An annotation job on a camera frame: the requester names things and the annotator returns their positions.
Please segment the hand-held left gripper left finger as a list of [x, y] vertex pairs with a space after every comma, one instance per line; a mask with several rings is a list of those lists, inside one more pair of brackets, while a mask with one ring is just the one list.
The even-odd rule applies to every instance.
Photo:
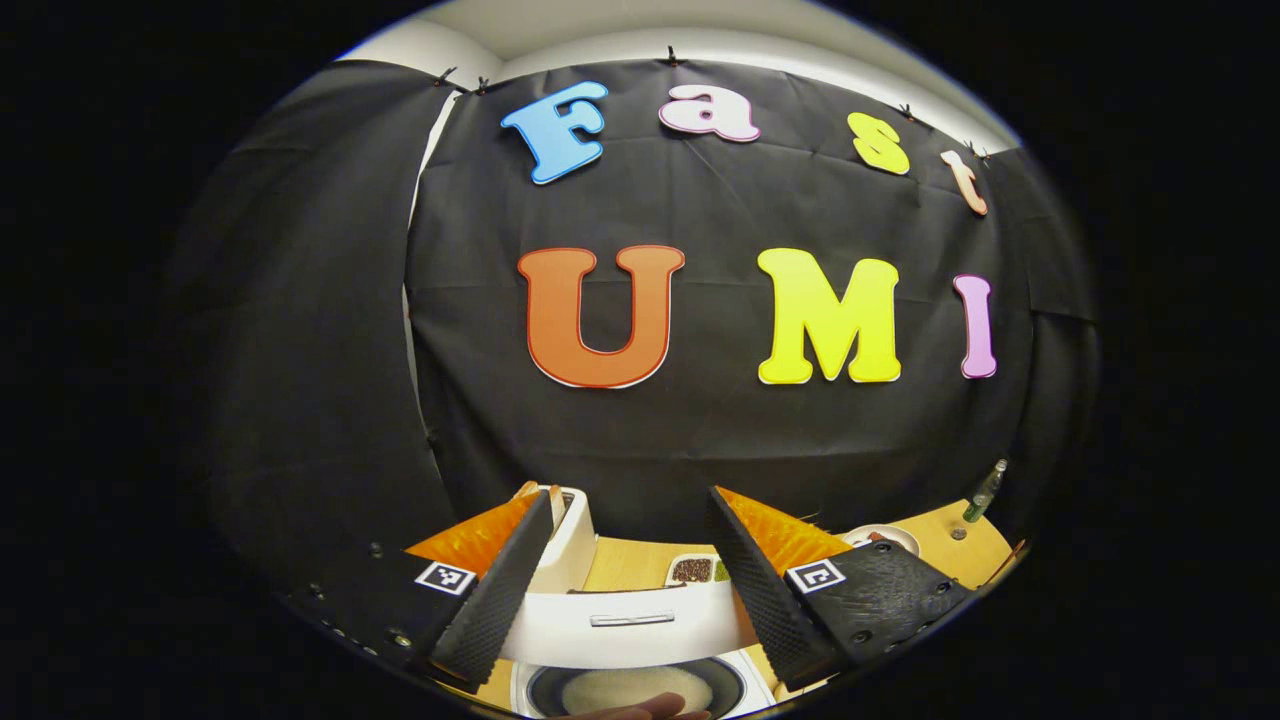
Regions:
[[475, 692], [552, 537], [547, 491], [406, 550], [348, 552], [284, 594], [285, 606], [387, 670]]

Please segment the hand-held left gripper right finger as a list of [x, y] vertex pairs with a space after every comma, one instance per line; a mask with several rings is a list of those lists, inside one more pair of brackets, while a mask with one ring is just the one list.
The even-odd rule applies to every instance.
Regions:
[[859, 547], [719, 486], [707, 525], [777, 678], [791, 691], [874, 667], [975, 593], [892, 539]]

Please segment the white rice cooker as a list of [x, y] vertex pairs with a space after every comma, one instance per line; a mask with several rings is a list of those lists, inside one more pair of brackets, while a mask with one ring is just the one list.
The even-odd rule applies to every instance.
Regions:
[[500, 657], [512, 662], [509, 703], [530, 717], [559, 715], [553, 670], [681, 666], [716, 688], [709, 711], [736, 717], [774, 703], [754, 655], [756, 635], [728, 582], [646, 591], [527, 593]]

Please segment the white rice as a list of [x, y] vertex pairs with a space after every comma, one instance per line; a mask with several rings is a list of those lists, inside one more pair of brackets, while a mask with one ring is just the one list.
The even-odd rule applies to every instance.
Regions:
[[710, 707], [714, 691], [709, 682], [672, 666], [586, 671], [564, 683], [561, 702], [568, 714], [637, 705], [655, 696], [673, 693], [684, 700], [681, 712]]

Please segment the small white divided dish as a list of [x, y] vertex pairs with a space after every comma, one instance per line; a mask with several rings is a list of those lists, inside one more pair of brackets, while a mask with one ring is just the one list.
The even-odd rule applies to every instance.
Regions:
[[728, 582], [727, 566], [717, 553], [681, 553], [672, 559], [664, 587]]

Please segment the white toaster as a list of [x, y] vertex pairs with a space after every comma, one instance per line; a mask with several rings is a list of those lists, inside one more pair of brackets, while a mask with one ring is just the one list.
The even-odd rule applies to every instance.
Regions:
[[547, 542], [527, 591], [536, 594], [567, 594], [582, 591], [596, 552], [588, 496], [572, 487], [561, 491], [564, 512]]

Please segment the white round plate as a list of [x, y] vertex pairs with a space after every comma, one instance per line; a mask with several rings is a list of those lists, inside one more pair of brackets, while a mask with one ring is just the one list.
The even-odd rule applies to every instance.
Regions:
[[841, 537], [846, 544], [858, 548], [881, 541], [891, 541], [914, 556], [922, 555], [922, 547], [910, 532], [888, 524], [869, 524], [858, 527]]

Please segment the black backdrop cloth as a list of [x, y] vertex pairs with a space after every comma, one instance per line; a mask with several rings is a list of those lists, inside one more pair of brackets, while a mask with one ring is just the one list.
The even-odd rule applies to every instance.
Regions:
[[1100, 374], [1085, 243], [1025, 149], [710, 61], [458, 97], [338, 61], [212, 173], [165, 291], [179, 473], [282, 591], [526, 480], [707, 543], [710, 486], [847, 530], [1004, 459], [1016, 539]]

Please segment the clear plastic water bottle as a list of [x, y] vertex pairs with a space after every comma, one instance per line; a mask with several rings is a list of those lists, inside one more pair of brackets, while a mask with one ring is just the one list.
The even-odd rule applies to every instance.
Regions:
[[1000, 459], [980, 479], [973, 492], [969, 493], [966, 507], [963, 512], [963, 520], [965, 523], [975, 524], [986, 515], [987, 510], [995, 501], [995, 497], [1000, 492], [1007, 468], [1009, 460], [1006, 457]]

